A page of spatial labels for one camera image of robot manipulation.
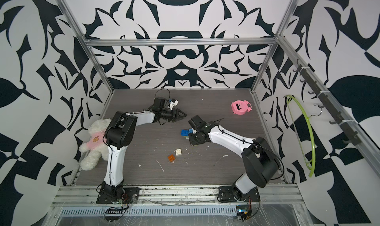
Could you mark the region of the light blue lego brick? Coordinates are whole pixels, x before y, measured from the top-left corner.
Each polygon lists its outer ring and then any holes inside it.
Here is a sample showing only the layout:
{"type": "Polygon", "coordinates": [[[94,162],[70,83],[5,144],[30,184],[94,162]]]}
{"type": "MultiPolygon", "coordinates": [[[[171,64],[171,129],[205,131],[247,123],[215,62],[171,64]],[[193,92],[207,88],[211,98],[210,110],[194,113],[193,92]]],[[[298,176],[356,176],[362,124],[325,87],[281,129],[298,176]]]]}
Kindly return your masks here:
{"type": "Polygon", "coordinates": [[[182,137],[188,137],[189,136],[189,130],[181,130],[181,136],[182,137]]]}

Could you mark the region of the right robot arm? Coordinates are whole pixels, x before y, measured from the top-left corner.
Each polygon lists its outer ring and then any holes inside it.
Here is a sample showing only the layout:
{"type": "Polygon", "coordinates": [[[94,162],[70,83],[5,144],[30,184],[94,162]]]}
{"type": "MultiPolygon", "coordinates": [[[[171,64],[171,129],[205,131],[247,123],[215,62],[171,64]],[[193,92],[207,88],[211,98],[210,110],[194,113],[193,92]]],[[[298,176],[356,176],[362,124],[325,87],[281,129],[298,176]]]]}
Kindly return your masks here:
{"type": "Polygon", "coordinates": [[[240,156],[243,161],[243,173],[231,186],[219,187],[218,201],[242,202],[260,200],[258,188],[264,188],[275,173],[280,170],[282,162],[271,150],[268,142],[261,137],[246,138],[235,134],[218,122],[204,121],[196,115],[189,120],[192,132],[189,141],[192,146],[204,143],[218,144],[240,156]]]}

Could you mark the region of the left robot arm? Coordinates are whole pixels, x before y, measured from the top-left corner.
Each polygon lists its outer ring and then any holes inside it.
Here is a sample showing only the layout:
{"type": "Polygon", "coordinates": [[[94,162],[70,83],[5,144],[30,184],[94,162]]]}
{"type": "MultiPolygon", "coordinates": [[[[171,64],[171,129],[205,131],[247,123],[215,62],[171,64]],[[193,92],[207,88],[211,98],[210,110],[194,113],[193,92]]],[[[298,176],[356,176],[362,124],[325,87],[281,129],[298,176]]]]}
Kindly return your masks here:
{"type": "Polygon", "coordinates": [[[100,195],[109,201],[116,201],[123,195],[123,165],[128,145],[132,142],[137,126],[160,120],[177,122],[187,117],[179,108],[144,110],[142,112],[116,112],[105,131],[105,144],[108,147],[108,164],[100,195]]]}

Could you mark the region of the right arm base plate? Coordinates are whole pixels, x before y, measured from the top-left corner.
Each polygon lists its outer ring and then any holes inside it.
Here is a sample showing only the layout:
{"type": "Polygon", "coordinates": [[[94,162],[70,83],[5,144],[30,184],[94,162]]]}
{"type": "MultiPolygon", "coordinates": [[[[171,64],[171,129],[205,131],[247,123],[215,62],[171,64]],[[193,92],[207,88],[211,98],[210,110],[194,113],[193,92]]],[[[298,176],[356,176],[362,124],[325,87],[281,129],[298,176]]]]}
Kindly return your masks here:
{"type": "Polygon", "coordinates": [[[251,189],[248,193],[240,192],[235,186],[220,186],[218,187],[217,200],[220,203],[234,202],[260,202],[260,194],[258,188],[251,189]]]}

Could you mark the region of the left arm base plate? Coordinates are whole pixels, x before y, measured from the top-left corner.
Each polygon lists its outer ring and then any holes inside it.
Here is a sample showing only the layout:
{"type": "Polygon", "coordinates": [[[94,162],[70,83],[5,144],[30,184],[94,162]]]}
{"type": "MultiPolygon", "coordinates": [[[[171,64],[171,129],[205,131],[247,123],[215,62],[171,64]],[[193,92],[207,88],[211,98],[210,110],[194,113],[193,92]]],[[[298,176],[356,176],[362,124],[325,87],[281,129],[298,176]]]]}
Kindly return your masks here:
{"type": "Polygon", "coordinates": [[[102,187],[99,191],[97,204],[129,204],[134,200],[138,200],[140,195],[139,187],[110,187],[108,185],[102,187]]]}

